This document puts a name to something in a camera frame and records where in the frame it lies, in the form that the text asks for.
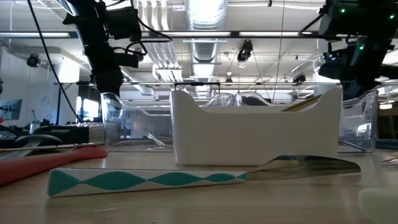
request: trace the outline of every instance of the wall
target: wall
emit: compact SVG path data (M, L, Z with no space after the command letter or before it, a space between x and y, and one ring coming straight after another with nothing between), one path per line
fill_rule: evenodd
M25 126L37 119L50 118L55 122L57 114L58 86L54 85L53 73L44 68L30 68L26 61L0 49L0 77L3 80L3 93L0 101L22 99L22 108L18 120L5 121L3 125ZM76 107L77 86L71 86L67 94ZM61 100L60 124L74 121L74 115L68 108L65 99Z

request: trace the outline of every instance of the black cable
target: black cable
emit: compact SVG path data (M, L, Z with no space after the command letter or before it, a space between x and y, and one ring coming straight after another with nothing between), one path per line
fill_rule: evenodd
M155 33L155 34L157 34L157 35L160 35L160 36L162 36L162 37L164 37L164 38L166 38L166 39L168 39L168 41L166 41L166 43L167 43L167 42L173 41L173 38L171 38L170 36L168 36L168 35L166 35L166 34L162 34L161 32L156 31L156 30L150 28L150 27L149 27L147 24L145 24L139 17L137 17L137 19L138 19L138 22L141 23L141 24L142 24L146 29L148 29L149 31L151 31L151 32L153 32L153 33Z
M141 45L141 47L142 47L142 49L143 49L143 53L141 52L140 54L142 55L142 56L145 56L145 55L147 55L148 54L148 52L147 52L147 48L142 44L142 43L138 43L138 42L135 42L136 44L140 44ZM127 48L124 48L124 47L112 47L112 49L113 50L124 50L124 53L125 54L128 54L128 53L132 53L132 54L136 54L136 53L138 53L137 51L135 51L135 50L129 50L129 49L127 49Z
M314 25L316 22L318 22L322 16L324 15L324 13L319 14L318 17L316 17L313 21L311 21L309 24L307 24L300 32L299 34L302 34L302 32L305 32L308 28L310 28L312 25Z
M319 35L319 34L303 34L308 28L310 28L312 25L314 25L316 22L318 22L322 16L325 15L324 12L321 12L318 17L316 17L313 21L311 21L309 24L307 24L300 32L298 32L298 35L302 37L316 37L319 39L325 39L325 40L337 40L341 41L341 37L330 37L326 35Z
M69 105L69 107L70 107L70 109L72 110L73 114L76 116L77 120L78 120L79 122L81 122L81 119L80 119L79 116L76 114L75 110L73 109L73 106L72 106L72 104L71 104L70 101L69 101L69 98L68 98L68 96L67 96L67 93L66 93L65 90L63 89L63 87L62 87L62 85L61 85L61 82L60 82L60 79L58 78L58 75L57 75L56 72L55 72L54 65L53 65L52 62L51 62L49 50L47 49L47 46L46 46L46 44L45 44L44 37L43 37L43 33L42 33L42 30L40 29L39 22L37 21L36 14L35 14L35 12L34 12L34 10L33 10L33 5L32 5L31 0L27 0L27 3L28 3L28 5L29 5L30 12L32 13L32 17L33 17L33 20L34 20L34 22L35 22L35 25L36 25L36 28L37 28L37 32L39 33L40 39L41 39L42 44L43 44L45 56L47 57L47 60L49 61L49 65L50 65L50 67L51 67L51 69L52 69L52 72L53 72L53 74L54 74L55 80L57 81L58 86L60 87L60 89L61 89L61 91L62 91L62 93L63 93L63 95L64 95L64 97L65 97L65 99L66 99L66 101L67 101L67 103L68 103L68 105Z
M139 44L142 49L144 49L145 55L147 53L147 48L145 47L144 43L168 43L170 41L168 40L141 40L141 41L135 41L135 42L131 42L129 45L126 46L124 53L128 54L128 52L130 52L130 47L136 44Z

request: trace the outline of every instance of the hanging cable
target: hanging cable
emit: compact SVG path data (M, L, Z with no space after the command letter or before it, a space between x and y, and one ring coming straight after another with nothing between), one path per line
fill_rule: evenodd
M53 63L52 63L52 61L51 61L51 58L50 58L49 50L47 49L47 45L45 44L45 41L44 41L44 37L43 37L42 30L41 30L41 28L40 28L40 26L39 26L39 22L37 21L35 11L33 10L32 1L31 1L31 0L27 0L27 3L28 3L28 5L29 5L30 12L32 13L32 17L33 17L33 20L34 20L34 22L35 22L35 25L36 25L36 28L37 28L37 32L39 33L40 39L41 39L42 44L43 44L45 56L47 57L47 60L49 61L49 65L50 65L51 70L52 70L52 72L53 72L53 74L54 74L55 80L57 81L58 86L60 87L60 90L62 91L63 96L65 97L65 99L66 99L66 101L67 101L67 103L68 103L68 105L69 105L69 108L72 110L72 113L76 116L76 119L77 119L79 122L81 122L80 117L76 114L75 109L73 109L73 106L72 106L72 104L71 104L70 101L69 101L69 98L68 98L68 96L67 96L67 93L66 93L65 90L63 89L62 84L61 84L61 82L60 82L60 79L59 79L59 77L58 77L58 75L57 75L57 73L56 73L56 71L55 71L55 69L54 69L54 65L53 65Z
M238 93L240 93L241 92L241 75L240 75L240 71L239 71L239 68L240 68L239 61L237 61L237 62L238 62Z
M262 82L262 84L264 85L264 89L266 90L268 99L271 99L271 97L269 97L269 94L268 94L268 90L267 90L267 87L266 87L266 83L264 82L264 79L263 79L263 77L262 77L262 75L261 75L259 64L257 63L256 54L254 53L254 50L252 50L252 52L253 52L254 61L256 62L256 65L257 65L257 70L259 71L259 75L260 75L260 78L261 78L261 82Z
M324 6L323 8L320 8L319 15L313 21L311 21L309 24L307 24L302 30L300 30L300 32L298 32L299 36L302 36L302 37L317 37L319 39L325 39L325 40L337 40L337 41L341 41L342 40L341 37L332 37L332 36L319 35L319 34L304 34L304 32L308 28L310 28L312 25L314 25L316 22L318 22L325 15L325 13L326 13L325 12L326 11L325 8L326 8L326 6Z
M146 55L147 54L147 49L146 49L144 43L169 43L169 42L170 42L169 40L140 40L140 41L135 41L135 42L131 42L130 44L128 44L126 46L124 53L127 54L128 52L131 51L130 48L133 45L139 44L142 47L142 49L144 50L145 55Z
M285 7L282 10L282 27L280 28L280 42L279 42L279 54L278 54L278 66L276 68L276 79L275 79L275 87L274 87L274 95L272 96L272 103L274 103L275 93L276 93L276 85L278 84L278 76L279 76L279 65L280 65L280 52L282 51L282 37L284 32L284 22L285 22Z
M232 58L232 61L230 61L231 63L229 65L228 69L227 69L227 72L229 72L229 70L231 69L231 66L232 66L236 56L238 55L238 52L239 52L239 49L235 52L235 56L234 56L234 58Z

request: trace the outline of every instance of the knife handle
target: knife handle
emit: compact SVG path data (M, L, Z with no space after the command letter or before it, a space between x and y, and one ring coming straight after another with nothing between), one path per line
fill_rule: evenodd
M50 197L104 194L246 182L246 172L87 169L51 170Z

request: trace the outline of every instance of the metal rod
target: metal rod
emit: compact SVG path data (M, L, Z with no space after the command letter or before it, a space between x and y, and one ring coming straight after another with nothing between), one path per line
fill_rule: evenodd
M85 86L94 86L92 83L63 83L63 84L72 84L72 85L85 85ZM124 82L123 85L153 85L153 86L164 86L164 85L170 85L173 86L175 83L174 82ZM266 86L274 86L274 82L232 82L232 83L227 83L227 82L219 82L220 85L266 85ZM276 83L279 86L311 86L311 85L338 85L340 86L340 83L323 83L323 82L305 82L305 83L286 83L286 82L277 82ZM398 82L389 82L389 83L382 83L378 86L396 86L398 85Z
M61 108L61 88L58 88L57 119L55 120L55 125L59 125L60 123L60 108Z

